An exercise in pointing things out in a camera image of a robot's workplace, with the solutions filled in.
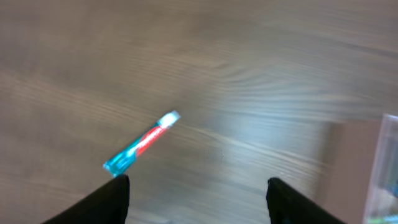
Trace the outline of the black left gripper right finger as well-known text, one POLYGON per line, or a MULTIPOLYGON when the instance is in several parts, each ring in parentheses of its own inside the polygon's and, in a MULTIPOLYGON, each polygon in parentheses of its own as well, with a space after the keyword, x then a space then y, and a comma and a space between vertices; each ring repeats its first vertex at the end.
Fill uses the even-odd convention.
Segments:
POLYGON ((271 224, 345 224, 283 180, 268 180, 266 193, 271 224))

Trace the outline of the green toothbrush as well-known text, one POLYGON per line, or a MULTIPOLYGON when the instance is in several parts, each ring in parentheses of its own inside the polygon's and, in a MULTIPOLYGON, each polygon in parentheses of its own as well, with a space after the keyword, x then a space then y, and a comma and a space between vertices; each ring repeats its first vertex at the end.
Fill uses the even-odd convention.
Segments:
POLYGON ((368 219, 368 224, 397 224, 397 222, 398 222, 397 214, 368 219))

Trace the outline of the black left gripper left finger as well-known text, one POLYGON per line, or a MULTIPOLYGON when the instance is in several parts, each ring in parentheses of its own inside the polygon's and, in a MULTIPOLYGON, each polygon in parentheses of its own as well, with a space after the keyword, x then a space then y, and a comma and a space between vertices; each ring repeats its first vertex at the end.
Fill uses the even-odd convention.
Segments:
POLYGON ((45 224, 125 224, 130 181, 119 175, 45 224))

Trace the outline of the red teal toothpaste tube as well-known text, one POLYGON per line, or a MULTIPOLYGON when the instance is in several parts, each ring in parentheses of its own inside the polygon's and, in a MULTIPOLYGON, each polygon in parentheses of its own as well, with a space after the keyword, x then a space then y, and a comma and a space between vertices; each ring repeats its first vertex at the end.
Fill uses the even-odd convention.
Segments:
POLYGON ((164 114, 143 135, 103 164, 113 177, 124 174, 156 140, 163 136, 178 120, 180 114, 173 110, 164 114))

